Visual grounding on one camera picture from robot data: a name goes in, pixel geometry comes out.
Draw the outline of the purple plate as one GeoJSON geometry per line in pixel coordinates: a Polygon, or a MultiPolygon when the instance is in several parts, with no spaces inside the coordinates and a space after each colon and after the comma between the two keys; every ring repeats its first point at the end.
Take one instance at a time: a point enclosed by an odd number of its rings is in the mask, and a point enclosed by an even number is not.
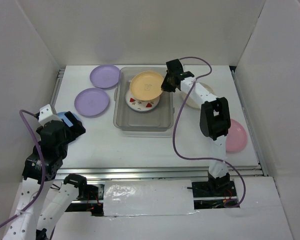
{"type": "Polygon", "coordinates": [[[94,117],[103,113],[110,102],[109,95],[100,88],[87,88],[74,100],[76,111],[85,117],[94,117]]]}
{"type": "Polygon", "coordinates": [[[90,75],[89,80],[92,85],[100,89],[110,89],[115,87],[119,82],[120,69],[111,64],[103,64],[95,67],[90,75]]]}

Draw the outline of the clear plastic bin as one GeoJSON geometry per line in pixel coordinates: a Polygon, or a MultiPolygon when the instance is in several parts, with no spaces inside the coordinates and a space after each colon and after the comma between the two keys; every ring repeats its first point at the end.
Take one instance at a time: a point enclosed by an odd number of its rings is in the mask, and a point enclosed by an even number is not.
{"type": "Polygon", "coordinates": [[[113,124],[123,131],[139,132],[165,132],[174,124],[173,96],[169,92],[163,92],[159,97],[159,103],[151,111],[137,112],[126,104],[125,96],[130,90],[132,79],[142,72],[157,72],[166,75],[163,67],[134,66],[123,67],[120,70],[118,87],[115,90],[113,124]]]}

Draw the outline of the white watermelon pattern plate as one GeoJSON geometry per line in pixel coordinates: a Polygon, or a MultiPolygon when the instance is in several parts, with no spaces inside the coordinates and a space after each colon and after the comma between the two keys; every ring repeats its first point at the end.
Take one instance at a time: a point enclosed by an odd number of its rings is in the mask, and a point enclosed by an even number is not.
{"type": "Polygon", "coordinates": [[[136,112],[149,112],[157,107],[160,102],[160,97],[155,99],[143,101],[137,99],[130,90],[125,94],[125,102],[132,110],[136,112]]]}

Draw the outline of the pink plastic plate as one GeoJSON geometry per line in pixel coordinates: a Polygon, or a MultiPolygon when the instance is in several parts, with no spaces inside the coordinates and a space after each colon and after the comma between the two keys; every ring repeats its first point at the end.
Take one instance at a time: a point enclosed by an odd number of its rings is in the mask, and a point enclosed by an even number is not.
{"type": "Polygon", "coordinates": [[[226,151],[228,153],[241,152],[248,142],[246,129],[234,119],[231,119],[230,123],[231,126],[226,139],[226,151]]]}

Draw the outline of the blue plastic plate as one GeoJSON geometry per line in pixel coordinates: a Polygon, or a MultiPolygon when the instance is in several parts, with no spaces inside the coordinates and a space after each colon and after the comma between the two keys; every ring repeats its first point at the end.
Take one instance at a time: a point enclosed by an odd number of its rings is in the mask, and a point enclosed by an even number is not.
{"type": "MultiPolygon", "coordinates": [[[[65,114],[66,114],[65,111],[58,112],[57,116],[59,120],[63,121],[69,128],[73,127],[73,123],[70,121],[68,117],[66,117],[65,114]]],[[[81,122],[81,119],[75,113],[72,113],[72,115],[76,118],[77,121],[81,122]]]]}

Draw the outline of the purple plate far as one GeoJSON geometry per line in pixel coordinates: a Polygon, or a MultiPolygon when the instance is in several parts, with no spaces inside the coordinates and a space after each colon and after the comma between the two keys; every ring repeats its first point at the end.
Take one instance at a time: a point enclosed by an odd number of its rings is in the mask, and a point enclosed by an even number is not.
{"type": "Polygon", "coordinates": [[[119,82],[120,69],[111,64],[103,64],[95,67],[90,75],[89,80],[92,85],[100,89],[110,89],[115,87],[119,82]]]}

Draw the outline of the white glossy cover panel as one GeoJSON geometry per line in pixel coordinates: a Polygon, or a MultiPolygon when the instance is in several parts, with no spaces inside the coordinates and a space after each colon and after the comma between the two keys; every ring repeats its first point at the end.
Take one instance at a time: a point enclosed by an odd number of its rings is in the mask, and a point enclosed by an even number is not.
{"type": "Polygon", "coordinates": [[[107,217],[193,214],[190,180],[107,181],[103,213],[107,217]]]}

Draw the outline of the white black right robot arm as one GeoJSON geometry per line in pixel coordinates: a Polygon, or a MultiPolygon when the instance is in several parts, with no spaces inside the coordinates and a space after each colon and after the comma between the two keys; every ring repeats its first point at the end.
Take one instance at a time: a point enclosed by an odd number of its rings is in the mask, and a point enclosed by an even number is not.
{"type": "Polygon", "coordinates": [[[184,70],[180,59],[166,62],[167,70],[161,89],[168,93],[179,90],[186,94],[173,127],[172,147],[175,154],[181,159],[188,161],[209,160],[206,186],[191,187],[190,189],[202,194],[219,196],[230,183],[229,165],[225,161],[226,140],[231,127],[229,103],[225,97],[217,97],[198,82],[198,79],[207,77],[212,73],[212,66],[200,57],[188,56],[187,58],[202,61],[208,66],[209,71],[195,77],[192,72],[184,70]],[[185,157],[177,150],[177,126],[188,98],[191,98],[200,107],[199,128],[201,133],[210,139],[211,150],[216,157],[185,157]]]}

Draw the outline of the aluminium rail frame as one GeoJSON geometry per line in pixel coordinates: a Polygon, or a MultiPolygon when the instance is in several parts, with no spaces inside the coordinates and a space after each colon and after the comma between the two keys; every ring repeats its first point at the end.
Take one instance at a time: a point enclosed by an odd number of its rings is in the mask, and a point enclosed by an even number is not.
{"type": "MultiPolygon", "coordinates": [[[[58,94],[53,96],[58,112],[73,111],[82,120],[86,133],[71,143],[56,180],[69,174],[87,178],[89,184],[105,181],[176,180],[204,181],[208,176],[208,160],[184,160],[173,149],[173,127],[165,132],[122,131],[113,124],[116,87],[106,90],[110,97],[107,110],[97,117],[80,116],[74,107],[76,96],[93,88],[89,75],[96,65],[67,65],[63,78],[57,82],[58,94]]],[[[229,102],[230,117],[247,131],[247,145],[238,153],[227,153],[227,159],[243,176],[246,196],[241,207],[248,205],[248,194],[255,193],[248,180],[264,177],[235,81],[228,65],[213,65],[211,75],[198,82],[209,85],[229,102]]],[[[210,157],[209,139],[199,128],[200,111],[185,106],[177,125],[176,147],[185,157],[210,157]]]]}

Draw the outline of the purple plate near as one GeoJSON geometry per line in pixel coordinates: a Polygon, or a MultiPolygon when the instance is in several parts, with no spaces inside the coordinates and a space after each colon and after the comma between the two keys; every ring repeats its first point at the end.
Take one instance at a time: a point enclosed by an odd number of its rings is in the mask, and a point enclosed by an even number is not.
{"type": "Polygon", "coordinates": [[[103,113],[110,102],[109,95],[100,88],[87,88],[74,100],[76,111],[85,117],[94,117],[103,113]]]}

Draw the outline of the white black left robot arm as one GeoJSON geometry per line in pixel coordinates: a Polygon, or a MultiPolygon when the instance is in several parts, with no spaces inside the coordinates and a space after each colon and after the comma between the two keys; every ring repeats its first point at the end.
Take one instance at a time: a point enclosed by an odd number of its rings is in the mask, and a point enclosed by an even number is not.
{"type": "Polygon", "coordinates": [[[40,127],[29,129],[34,141],[32,154],[25,160],[22,172],[22,188],[14,215],[7,220],[5,240],[49,240],[55,227],[76,198],[87,197],[87,179],[71,173],[63,181],[54,199],[44,207],[46,197],[53,186],[58,170],[68,154],[68,145],[86,130],[70,111],[58,117],[46,106],[35,114],[40,127]]]}

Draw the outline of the yellow plastic plate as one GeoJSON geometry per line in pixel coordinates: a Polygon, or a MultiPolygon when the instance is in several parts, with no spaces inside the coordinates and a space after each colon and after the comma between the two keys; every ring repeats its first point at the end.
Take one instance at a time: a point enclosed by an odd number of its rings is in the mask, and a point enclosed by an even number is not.
{"type": "Polygon", "coordinates": [[[131,80],[129,90],[138,100],[153,100],[162,94],[161,85],[163,81],[163,76],[158,72],[141,72],[131,80]]]}

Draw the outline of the cream plastic plate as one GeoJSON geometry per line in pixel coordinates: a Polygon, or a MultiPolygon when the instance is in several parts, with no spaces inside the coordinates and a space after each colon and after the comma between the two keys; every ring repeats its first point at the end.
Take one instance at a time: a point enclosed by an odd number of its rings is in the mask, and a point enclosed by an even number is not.
{"type": "MultiPolygon", "coordinates": [[[[208,92],[210,92],[211,94],[215,94],[214,90],[213,90],[209,85],[207,85],[207,84],[205,84],[205,83],[202,83],[202,82],[200,82],[200,84],[201,84],[208,92]]],[[[181,93],[180,93],[180,96],[181,96],[182,100],[184,101],[185,98],[186,98],[186,96],[187,96],[187,94],[186,94],[185,92],[181,92],[181,93]]],[[[187,101],[186,101],[185,104],[188,105],[189,107],[193,108],[193,109],[199,110],[199,109],[201,108],[198,104],[196,104],[196,102],[195,102],[190,96],[188,97],[188,99],[187,99],[187,101]]]]}

